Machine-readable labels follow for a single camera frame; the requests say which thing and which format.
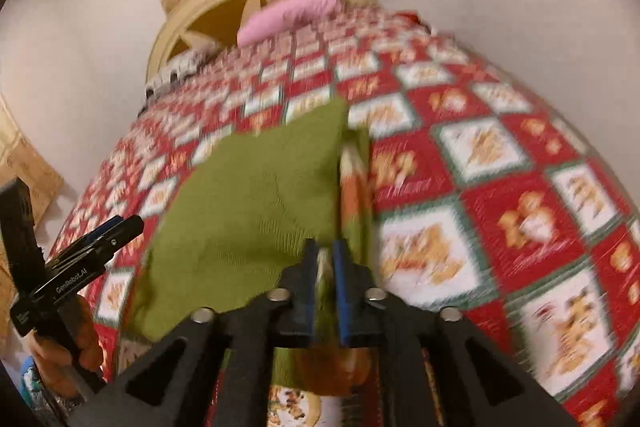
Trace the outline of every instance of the black gripper frame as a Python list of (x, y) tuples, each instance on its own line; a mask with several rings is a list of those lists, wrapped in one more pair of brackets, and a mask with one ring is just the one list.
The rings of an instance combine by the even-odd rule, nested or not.
[[(289, 299), (263, 293), (242, 309), (194, 312), (77, 409), (70, 427), (200, 426), (216, 382), (213, 427), (264, 427), (273, 348), (308, 347), (314, 337), (319, 247), (307, 240), (304, 248), (302, 261), (283, 270), (278, 283)], [(385, 426), (577, 425), (468, 319), (451, 321), (449, 314), (446, 321), (392, 294), (366, 299), (375, 286), (371, 272), (353, 263), (344, 241), (334, 244), (333, 260), (340, 341), (377, 348)]]

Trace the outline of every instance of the pink pillow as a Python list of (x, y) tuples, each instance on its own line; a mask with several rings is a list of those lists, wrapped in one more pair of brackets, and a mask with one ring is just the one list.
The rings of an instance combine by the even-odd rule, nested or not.
[(285, 30), (300, 28), (342, 10), (340, 0), (279, 0), (249, 17), (238, 30), (238, 47), (249, 46)]

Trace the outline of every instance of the metal screw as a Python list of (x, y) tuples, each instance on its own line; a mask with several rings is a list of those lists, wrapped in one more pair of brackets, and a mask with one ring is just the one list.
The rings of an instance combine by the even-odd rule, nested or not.
[(364, 292), (364, 296), (367, 301), (383, 301), (386, 299), (386, 292), (382, 288), (369, 288)]
[(458, 308), (443, 308), (440, 311), (440, 317), (442, 317), (445, 322), (458, 322), (462, 318), (462, 313), (460, 313)]
[(216, 312), (211, 308), (200, 308), (191, 314), (191, 320), (198, 324), (204, 324), (205, 322), (211, 322), (215, 316)]
[(289, 290), (286, 288), (276, 288), (267, 293), (267, 297), (273, 302), (283, 302), (289, 300)]

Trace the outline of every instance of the hand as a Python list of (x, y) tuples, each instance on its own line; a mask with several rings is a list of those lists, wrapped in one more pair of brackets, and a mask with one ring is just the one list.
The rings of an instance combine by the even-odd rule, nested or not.
[[(102, 348), (95, 333), (89, 303), (81, 296), (78, 296), (78, 300), (82, 312), (82, 323), (76, 334), (76, 344), (81, 349), (79, 362), (89, 371), (97, 371), (102, 364)], [(31, 331), (25, 339), (26, 346), (33, 355), (33, 360), (47, 388), (58, 393), (62, 398), (76, 396), (78, 390), (62, 370), (72, 362), (68, 350), (56, 341), (41, 337), (35, 331)]]

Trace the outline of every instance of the red bedspread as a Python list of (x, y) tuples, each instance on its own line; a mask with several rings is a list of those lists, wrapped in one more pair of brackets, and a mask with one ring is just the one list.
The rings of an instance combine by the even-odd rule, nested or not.
[[(145, 219), (86, 290), (107, 376), (144, 349), (120, 327), (191, 170), (229, 133), (286, 124), (331, 96), (349, 100), (350, 123), (374, 138), (386, 287), (414, 305), (467, 310), (578, 420), (609, 419), (640, 369), (636, 209), (532, 92), (377, 8), (226, 53), (149, 108), (103, 163), (54, 249), (115, 214)], [(308, 425), (332, 414), (324, 398), (305, 403)], [(301, 425), (290, 413), (281, 407), (272, 423)]]

